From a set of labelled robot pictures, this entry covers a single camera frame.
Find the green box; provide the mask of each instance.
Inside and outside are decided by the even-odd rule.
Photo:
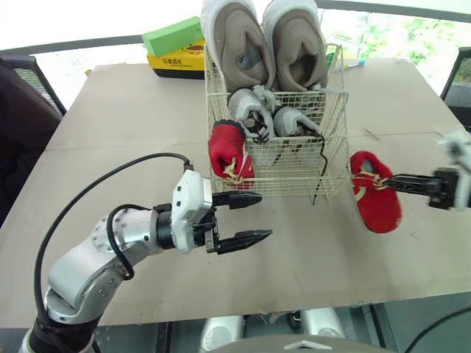
[[[147,51],[155,57],[171,53],[201,39],[201,22],[196,16],[142,35]]]

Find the red shoe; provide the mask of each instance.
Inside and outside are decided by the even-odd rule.
[[[399,199],[394,190],[380,185],[383,179],[393,177],[392,172],[373,153],[367,151],[356,152],[350,158],[350,165],[353,191],[366,227],[375,233],[395,230],[402,216]]]
[[[249,189],[255,173],[252,158],[245,148],[245,134],[235,121],[221,120],[214,124],[208,141],[209,158],[214,173],[226,179],[230,186]]]

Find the yellow box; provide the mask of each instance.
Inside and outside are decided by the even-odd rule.
[[[147,61],[151,68],[157,70],[205,71],[205,41],[199,40],[190,46],[159,57],[148,53]]]

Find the robotic arm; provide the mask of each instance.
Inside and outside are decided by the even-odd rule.
[[[441,144],[459,168],[438,168],[432,177],[398,174],[384,185],[402,193],[429,196],[430,207],[465,211],[471,207],[471,136],[464,131],[453,132]]]
[[[198,246],[225,254],[263,240],[271,230],[239,232],[220,240],[215,216],[218,206],[232,210],[260,201],[261,196],[246,191],[212,194],[209,179],[186,170],[171,204],[152,210],[117,207],[98,221],[83,243],[53,265],[45,298],[49,323],[36,320],[20,353],[89,350],[93,332],[119,285],[132,278],[132,266],[150,255],[172,248],[185,254]]]

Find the wire basket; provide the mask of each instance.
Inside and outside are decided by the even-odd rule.
[[[350,180],[343,90],[342,47],[327,45],[329,63],[326,88],[308,92],[275,92],[276,105],[293,107],[315,122],[322,137],[274,138],[267,143],[247,139],[254,179],[235,185],[211,172],[216,192],[245,189],[264,196],[326,195],[330,198]],[[205,50],[205,85],[209,133],[216,121],[231,119],[227,109],[229,93]]]

